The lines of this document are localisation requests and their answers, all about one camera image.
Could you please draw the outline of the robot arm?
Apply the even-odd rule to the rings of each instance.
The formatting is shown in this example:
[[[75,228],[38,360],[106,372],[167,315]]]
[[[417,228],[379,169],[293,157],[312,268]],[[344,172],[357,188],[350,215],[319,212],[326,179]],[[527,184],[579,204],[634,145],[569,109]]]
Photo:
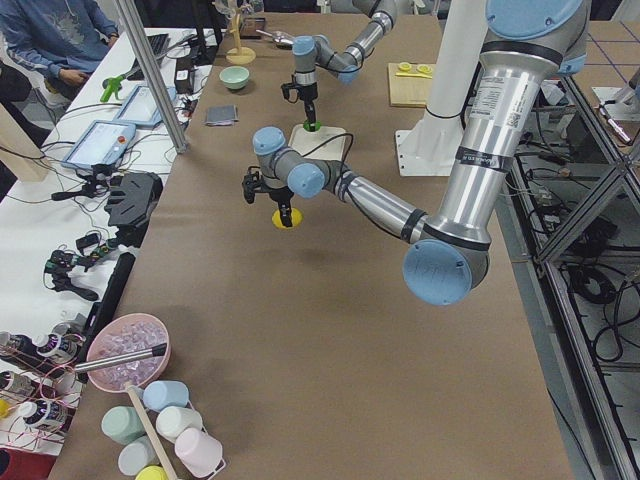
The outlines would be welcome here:
[[[292,41],[294,72],[289,83],[281,85],[283,98],[290,100],[292,91],[304,105],[306,119],[302,126],[307,132],[321,128],[314,101],[318,98],[316,68],[328,71],[343,84],[351,83],[371,54],[375,44],[389,34],[396,24],[398,7],[395,1],[352,1],[359,12],[369,18],[368,24],[342,52],[333,48],[324,34],[296,36]]]
[[[403,277],[418,298],[459,302],[488,272],[488,221],[541,85],[584,65],[590,9],[587,1],[452,3],[426,112],[397,143],[399,153],[419,161],[434,155],[448,170],[436,213],[405,202],[343,160],[299,153],[273,126],[253,136],[257,164],[243,179],[245,200],[268,195],[283,226],[292,227],[294,196],[329,191],[408,244]]]

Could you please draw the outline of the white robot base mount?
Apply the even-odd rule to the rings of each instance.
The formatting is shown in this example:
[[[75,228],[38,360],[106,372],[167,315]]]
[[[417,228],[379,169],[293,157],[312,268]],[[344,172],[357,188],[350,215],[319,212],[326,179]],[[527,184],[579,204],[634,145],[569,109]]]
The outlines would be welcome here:
[[[455,0],[450,5],[423,118],[412,129],[396,132],[402,176],[451,172],[464,132],[461,114],[487,33],[485,8],[482,0]]]

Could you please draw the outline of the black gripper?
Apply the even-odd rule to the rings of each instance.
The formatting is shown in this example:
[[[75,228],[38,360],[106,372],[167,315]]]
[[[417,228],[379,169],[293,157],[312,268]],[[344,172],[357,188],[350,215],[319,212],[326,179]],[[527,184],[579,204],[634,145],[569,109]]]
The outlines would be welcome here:
[[[308,131],[317,130],[317,117],[314,101],[318,98],[317,79],[313,72],[294,73],[291,81],[283,83],[281,86],[283,98],[289,103],[296,103],[298,100],[304,102],[306,119],[303,128]]]
[[[278,205],[275,211],[275,227],[293,227],[291,199],[294,193],[286,186],[268,186],[258,167],[248,167],[242,180],[244,200],[253,204],[257,194],[267,194]]]

